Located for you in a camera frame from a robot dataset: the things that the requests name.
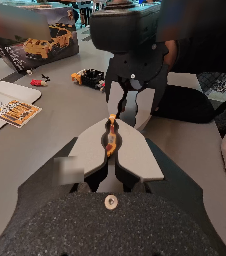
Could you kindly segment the lego set box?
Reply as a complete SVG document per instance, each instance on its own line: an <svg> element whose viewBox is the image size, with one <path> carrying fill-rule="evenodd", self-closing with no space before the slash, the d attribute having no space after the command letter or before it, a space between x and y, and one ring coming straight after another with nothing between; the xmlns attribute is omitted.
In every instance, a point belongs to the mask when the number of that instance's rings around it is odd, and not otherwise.
<svg viewBox="0 0 226 256"><path fill-rule="evenodd" d="M0 1L0 56L24 72L79 53L78 13L60 2Z"/></svg>

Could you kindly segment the person's right hand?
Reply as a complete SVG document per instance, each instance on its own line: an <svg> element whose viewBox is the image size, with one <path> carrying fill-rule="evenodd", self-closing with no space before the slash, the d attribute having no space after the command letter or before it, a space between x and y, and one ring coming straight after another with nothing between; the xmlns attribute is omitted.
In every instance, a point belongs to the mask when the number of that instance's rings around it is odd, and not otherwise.
<svg viewBox="0 0 226 256"><path fill-rule="evenodd" d="M172 69L178 55L178 45L175 40L165 41L168 53L164 56L164 64L168 65L167 73Z"/></svg>

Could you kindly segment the black lego car chassis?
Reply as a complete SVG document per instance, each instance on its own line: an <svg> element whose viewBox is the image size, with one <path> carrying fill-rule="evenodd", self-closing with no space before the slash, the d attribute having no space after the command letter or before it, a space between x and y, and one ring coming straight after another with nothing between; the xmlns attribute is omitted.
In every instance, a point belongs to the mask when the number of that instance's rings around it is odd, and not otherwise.
<svg viewBox="0 0 226 256"><path fill-rule="evenodd" d="M105 92L104 72L95 69L83 69L71 74L71 79L73 82L78 82L79 85L85 85Z"/></svg>

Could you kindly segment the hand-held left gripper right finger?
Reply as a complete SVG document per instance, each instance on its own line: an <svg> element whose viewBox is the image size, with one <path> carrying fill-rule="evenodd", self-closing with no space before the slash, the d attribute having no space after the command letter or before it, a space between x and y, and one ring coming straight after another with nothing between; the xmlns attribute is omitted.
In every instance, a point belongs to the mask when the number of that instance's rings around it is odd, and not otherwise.
<svg viewBox="0 0 226 256"><path fill-rule="evenodd" d="M116 119L115 134L115 175L124 187L131 190L138 182L164 179L146 138L138 130Z"/></svg>

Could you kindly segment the orange lego sticker sheet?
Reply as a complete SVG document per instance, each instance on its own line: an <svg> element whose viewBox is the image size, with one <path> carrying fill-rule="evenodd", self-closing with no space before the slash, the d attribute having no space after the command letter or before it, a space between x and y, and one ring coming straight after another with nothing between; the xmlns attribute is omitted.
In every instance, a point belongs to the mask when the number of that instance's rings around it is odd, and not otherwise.
<svg viewBox="0 0 226 256"><path fill-rule="evenodd" d="M21 128L41 110L32 104L12 100L0 106L0 120Z"/></svg>

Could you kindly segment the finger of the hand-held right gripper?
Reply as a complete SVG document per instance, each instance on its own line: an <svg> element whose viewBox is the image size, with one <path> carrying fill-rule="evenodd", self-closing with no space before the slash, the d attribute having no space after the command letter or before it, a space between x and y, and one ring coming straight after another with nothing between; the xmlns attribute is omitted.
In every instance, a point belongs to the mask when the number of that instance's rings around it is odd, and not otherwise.
<svg viewBox="0 0 226 256"><path fill-rule="evenodd" d="M125 94L121 85L118 82L112 81L107 103L108 113L116 115L116 118L119 119L122 111L125 111L126 97L127 94Z"/></svg>
<svg viewBox="0 0 226 256"><path fill-rule="evenodd" d="M146 88L136 95L137 111L135 114L134 128L138 131L144 129L152 114L152 104L154 99L155 89Z"/></svg>

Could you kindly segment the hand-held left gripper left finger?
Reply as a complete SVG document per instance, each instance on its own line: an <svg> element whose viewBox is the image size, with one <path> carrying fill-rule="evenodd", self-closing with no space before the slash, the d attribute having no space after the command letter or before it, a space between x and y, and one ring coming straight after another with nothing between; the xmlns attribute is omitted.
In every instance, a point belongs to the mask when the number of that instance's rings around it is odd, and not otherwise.
<svg viewBox="0 0 226 256"><path fill-rule="evenodd" d="M108 175L106 145L109 132L109 119L105 118L82 132L73 145L69 156L77 156L84 167L84 182L92 192Z"/></svg>

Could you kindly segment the orange lego wheel arch assembly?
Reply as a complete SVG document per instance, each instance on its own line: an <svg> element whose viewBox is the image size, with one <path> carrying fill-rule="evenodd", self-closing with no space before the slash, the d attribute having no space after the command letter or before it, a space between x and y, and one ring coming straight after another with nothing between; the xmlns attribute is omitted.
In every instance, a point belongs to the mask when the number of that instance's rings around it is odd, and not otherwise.
<svg viewBox="0 0 226 256"><path fill-rule="evenodd" d="M106 146L106 150L107 150L107 157L109 158L116 149L116 134L115 134L115 130L114 130L114 121L116 119L116 115L115 114L111 114L109 116L109 120L110 120L110 131L108 134L108 144Z"/></svg>

